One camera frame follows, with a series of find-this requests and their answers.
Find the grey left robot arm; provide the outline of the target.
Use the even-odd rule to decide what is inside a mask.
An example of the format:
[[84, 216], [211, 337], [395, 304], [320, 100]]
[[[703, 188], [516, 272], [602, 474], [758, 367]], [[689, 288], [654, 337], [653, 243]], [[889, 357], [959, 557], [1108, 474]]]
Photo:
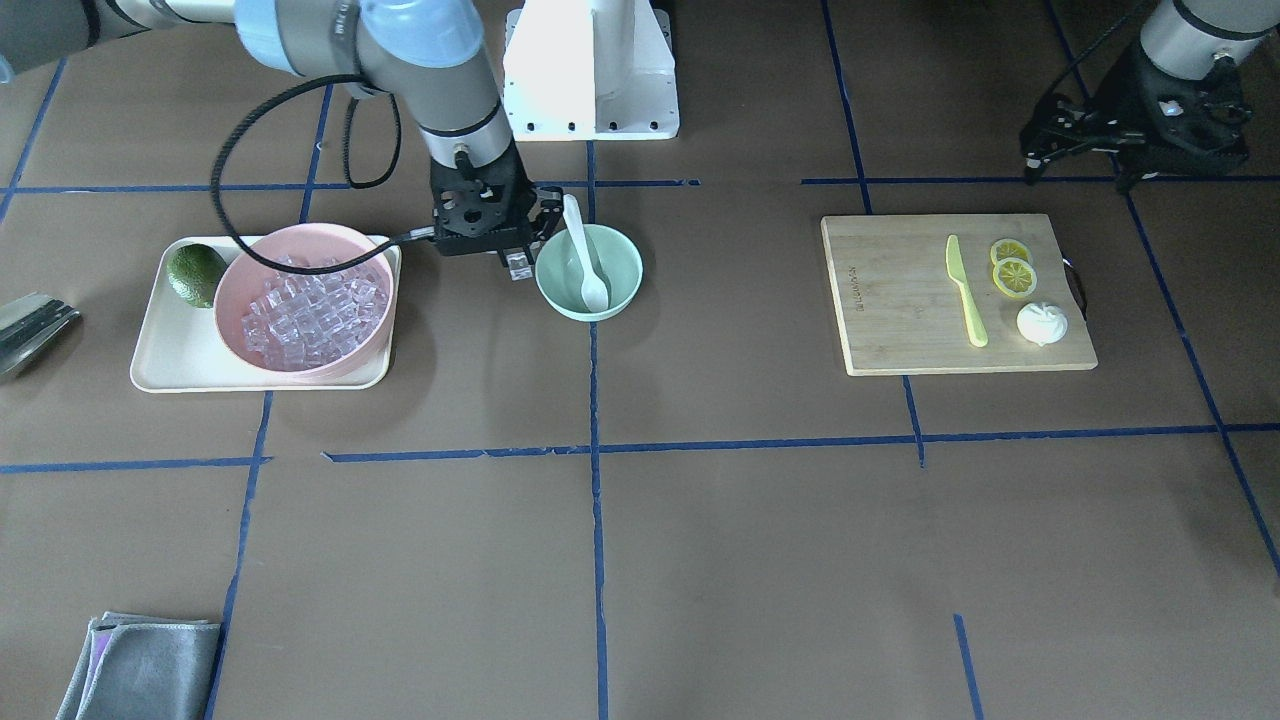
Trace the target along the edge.
[[1135, 3], [1038, 99], [1019, 133], [1027, 184], [1084, 152], [1114, 159], [1119, 193], [1158, 176], [1225, 176], [1248, 159], [1243, 128], [1253, 110], [1239, 68], [1277, 28], [1275, 1], [1157, 1], [1089, 97], [1057, 91], [1146, 5]]

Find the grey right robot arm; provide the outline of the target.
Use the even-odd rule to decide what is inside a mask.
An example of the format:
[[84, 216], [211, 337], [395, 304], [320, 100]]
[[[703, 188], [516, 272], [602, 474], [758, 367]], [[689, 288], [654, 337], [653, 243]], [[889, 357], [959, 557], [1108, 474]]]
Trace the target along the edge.
[[100, 44], [179, 26], [229, 26], [260, 64], [404, 104], [430, 155], [431, 227], [444, 256], [508, 260], [556, 231], [558, 188], [529, 179], [471, 1], [5, 1], [3, 81]]

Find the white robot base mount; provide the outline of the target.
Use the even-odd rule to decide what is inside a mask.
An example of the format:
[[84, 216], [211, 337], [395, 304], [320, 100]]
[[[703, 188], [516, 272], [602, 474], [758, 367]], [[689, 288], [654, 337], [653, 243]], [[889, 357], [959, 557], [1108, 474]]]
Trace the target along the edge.
[[681, 127], [673, 26], [654, 1], [526, 1], [506, 17], [520, 142], [663, 141]]

